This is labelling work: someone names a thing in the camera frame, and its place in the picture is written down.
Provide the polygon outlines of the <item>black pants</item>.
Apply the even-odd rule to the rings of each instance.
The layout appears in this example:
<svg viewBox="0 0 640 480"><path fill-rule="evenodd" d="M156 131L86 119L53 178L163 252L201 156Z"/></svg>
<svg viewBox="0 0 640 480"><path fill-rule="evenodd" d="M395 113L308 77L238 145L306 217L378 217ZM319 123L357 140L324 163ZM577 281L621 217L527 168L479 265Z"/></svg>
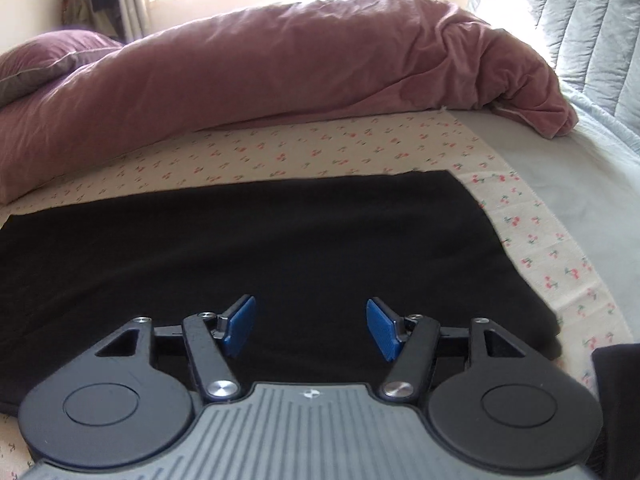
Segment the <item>black pants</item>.
<svg viewBox="0 0 640 480"><path fill-rule="evenodd" d="M446 326L484 316L548 359L561 352L554 313L446 171L185 188L2 226L2 411L132 318L177 325L246 294L243 384L382 382L373 297Z"/></svg>

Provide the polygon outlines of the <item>cherry print bed sheet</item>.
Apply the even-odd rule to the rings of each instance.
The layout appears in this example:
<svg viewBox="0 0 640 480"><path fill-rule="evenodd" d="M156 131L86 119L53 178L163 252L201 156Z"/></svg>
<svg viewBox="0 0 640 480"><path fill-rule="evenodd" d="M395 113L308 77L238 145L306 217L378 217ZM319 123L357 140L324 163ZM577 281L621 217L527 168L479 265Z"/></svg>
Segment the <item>cherry print bed sheet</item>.
<svg viewBox="0 0 640 480"><path fill-rule="evenodd" d="M209 184L451 171L561 325L563 370L596 388L591 353L639 336L639 159L582 120L547 140L486 112L422 112L160 142L51 182L4 216Z"/></svg>

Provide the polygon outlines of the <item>pink duvet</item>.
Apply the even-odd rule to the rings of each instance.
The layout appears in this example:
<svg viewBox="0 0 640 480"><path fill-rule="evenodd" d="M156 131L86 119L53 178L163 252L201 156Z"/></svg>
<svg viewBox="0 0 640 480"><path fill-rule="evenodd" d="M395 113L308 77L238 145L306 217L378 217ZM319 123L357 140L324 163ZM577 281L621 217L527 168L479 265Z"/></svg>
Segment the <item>pink duvet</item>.
<svg viewBox="0 0 640 480"><path fill-rule="evenodd" d="M314 0L165 29L1 107L1 199L179 134L479 110L577 124L528 44L446 0Z"/></svg>

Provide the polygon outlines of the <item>purple grey pillow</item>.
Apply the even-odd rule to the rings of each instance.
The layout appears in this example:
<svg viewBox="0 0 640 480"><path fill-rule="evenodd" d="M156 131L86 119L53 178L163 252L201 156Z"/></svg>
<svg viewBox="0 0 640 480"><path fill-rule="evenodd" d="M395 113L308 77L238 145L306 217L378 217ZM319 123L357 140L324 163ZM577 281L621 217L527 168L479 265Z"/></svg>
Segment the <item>purple grey pillow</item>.
<svg viewBox="0 0 640 480"><path fill-rule="evenodd" d="M81 66L122 48L119 41L85 29L35 36L1 55L1 106L29 96Z"/></svg>

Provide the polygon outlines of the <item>hanging dark clothes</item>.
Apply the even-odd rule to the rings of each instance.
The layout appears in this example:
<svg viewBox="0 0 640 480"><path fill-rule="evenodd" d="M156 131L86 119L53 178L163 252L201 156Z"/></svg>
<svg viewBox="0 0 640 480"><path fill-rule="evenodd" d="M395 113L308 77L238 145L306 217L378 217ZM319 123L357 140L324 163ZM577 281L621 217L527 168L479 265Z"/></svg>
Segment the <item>hanging dark clothes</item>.
<svg viewBox="0 0 640 480"><path fill-rule="evenodd" d="M125 40L119 0L62 0L62 25L93 30L118 41Z"/></svg>

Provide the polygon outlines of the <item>grey quilted blanket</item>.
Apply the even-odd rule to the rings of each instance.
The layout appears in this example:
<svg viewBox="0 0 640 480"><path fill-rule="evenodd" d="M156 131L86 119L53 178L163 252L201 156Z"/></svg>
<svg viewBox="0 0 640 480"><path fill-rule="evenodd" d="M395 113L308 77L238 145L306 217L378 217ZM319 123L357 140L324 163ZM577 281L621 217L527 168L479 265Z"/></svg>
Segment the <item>grey quilted blanket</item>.
<svg viewBox="0 0 640 480"><path fill-rule="evenodd" d="M639 331L639 0L470 0L534 47L579 116L565 138L461 114L570 231Z"/></svg>

